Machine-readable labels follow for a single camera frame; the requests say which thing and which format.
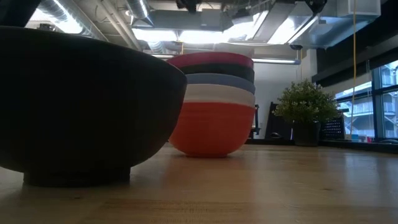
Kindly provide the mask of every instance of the red bowl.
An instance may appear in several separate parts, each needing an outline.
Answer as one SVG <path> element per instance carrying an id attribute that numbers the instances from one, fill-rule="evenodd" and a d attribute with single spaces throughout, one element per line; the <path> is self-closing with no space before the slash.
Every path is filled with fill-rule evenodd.
<path id="1" fill-rule="evenodd" d="M 254 107 L 233 103 L 184 103 L 169 141 L 193 157 L 225 157 L 249 136 Z"/>
<path id="2" fill-rule="evenodd" d="M 251 58 L 227 52 L 200 52 L 185 54 L 170 58 L 167 62 L 177 68 L 208 63 L 228 63 L 242 65 L 253 69 L 253 60 L 251 60 Z"/>

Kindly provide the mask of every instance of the bowl base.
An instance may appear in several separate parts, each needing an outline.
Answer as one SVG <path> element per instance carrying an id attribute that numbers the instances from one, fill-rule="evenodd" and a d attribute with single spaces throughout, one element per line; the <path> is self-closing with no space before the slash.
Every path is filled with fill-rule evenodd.
<path id="1" fill-rule="evenodd" d="M 187 157 L 196 157 L 196 158 L 225 158 L 228 155 L 227 154 L 200 154 L 200 153 L 194 153 L 194 154 L 186 154 Z"/>
<path id="2" fill-rule="evenodd" d="M 113 182 L 129 182 L 130 167 L 92 172 L 62 172 L 56 174 L 25 173 L 24 183 L 39 187 L 91 187 Z"/>

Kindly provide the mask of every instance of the ceiling light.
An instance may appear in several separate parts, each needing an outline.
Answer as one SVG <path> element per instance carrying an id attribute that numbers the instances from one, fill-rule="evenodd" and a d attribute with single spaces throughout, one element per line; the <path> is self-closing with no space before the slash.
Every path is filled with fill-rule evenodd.
<path id="1" fill-rule="evenodd" d="M 178 55 L 162 55 L 162 54 L 152 54 L 152 56 L 161 58 L 161 59 L 169 59 Z M 277 64 L 287 64 L 287 65 L 300 65 L 300 60 L 288 60 L 288 59 L 277 59 L 277 58 L 253 58 L 253 62 L 256 63 L 277 63 Z"/>
<path id="2" fill-rule="evenodd" d="M 275 31 L 268 44 L 284 44 L 295 34 L 294 21 L 287 18 Z"/>
<path id="3" fill-rule="evenodd" d="M 310 28 L 312 26 L 312 24 L 314 24 L 314 22 L 316 22 L 318 20 L 318 16 L 315 16 L 314 18 L 311 19 L 311 21 L 305 25 L 305 27 L 303 27 L 303 29 L 300 30 L 301 27 L 299 27 L 299 31 L 288 41 L 288 43 L 292 43 L 293 41 L 295 41 L 298 37 L 300 37 L 308 28 Z"/>
<path id="4" fill-rule="evenodd" d="M 266 19 L 267 15 L 268 15 L 268 11 L 262 11 L 261 13 L 257 13 L 256 15 L 253 16 L 253 19 L 255 22 L 254 22 L 252 29 L 247 33 L 246 40 L 253 39 L 254 35 L 260 29 L 260 26 Z"/>
<path id="5" fill-rule="evenodd" d="M 175 55 L 157 55 L 157 54 L 154 54 L 152 56 L 157 57 L 157 58 L 161 58 L 161 59 L 168 59 L 168 58 L 174 57 Z"/>
<path id="6" fill-rule="evenodd" d="M 300 60 L 287 60 L 287 59 L 276 59 L 276 58 L 253 58 L 253 62 L 257 63 L 278 63 L 278 64 L 289 64 L 289 65 L 300 65 Z"/>
<path id="7" fill-rule="evenodd" d="M 247 22 L 253 22 L 253 17 L 246 8 L 239 9 L 236 14 L 232 16 L 232 23 L 234 25 Z"/>
<path id="8" fill-rule="evenodd" d="M 177 41 L 177 35 L 173 30 L 133 29 L 137 39 L 147 42 Z"/>
<path id="9" fill-rule="evenodd" d="M 224 40 L 223 42 L 228 42 L 229 39 L 238 39 L 238 38 L 243 38 L 247 39 L 247 34 L 250 33 L 253 30 L 254 25 L 256 24 L 257 19 L 261 13 L 257 13 L 251 17 L 250 22 L 241 22 L 239 24 L 235 24 L 232 27 L 230 27 L 227 30 L 224 30 L 223 36 Z"/>
<path id="10" fill-rule="evenodd" d="M 217 44 L 223 42 L 223 33 L 216 31 L 185 30 L 179 41 L 189 44 Z"/>

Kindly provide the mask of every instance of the white wall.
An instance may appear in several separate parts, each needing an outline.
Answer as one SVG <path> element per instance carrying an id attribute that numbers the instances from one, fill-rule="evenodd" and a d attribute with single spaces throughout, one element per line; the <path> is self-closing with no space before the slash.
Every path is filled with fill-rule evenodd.
<path id="1" fill-rule="evenodd" d="M 299 67 L 297 71 L 297 80 L 304 80 L 307 78 L 311 81 L 311 78 L 318 72 L 317 50 L 307 50 L 307 56 L 303 58 L 303 60 L 301 61 L 301 68 Z"/>
<path id="2" fill-rule="evenodd" d="M 260 135 L 255 138 L 263 139 L 266 134 L 269 105 L 277 102 L 282 91 L 297 79 L 298 65 L 276 65 L 255 63 L 254 85 L 256 86 L 256 104 L 259 105 Z"/>

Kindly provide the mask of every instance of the plant pot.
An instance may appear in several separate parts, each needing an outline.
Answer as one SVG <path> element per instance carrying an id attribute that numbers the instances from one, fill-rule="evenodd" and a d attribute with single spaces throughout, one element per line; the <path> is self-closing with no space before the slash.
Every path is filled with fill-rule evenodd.
<path id="1" fill-rule="evenodd" d="M 321 124 L 293 123 L 293 140 L 296 146 L 318 146 Z"/>

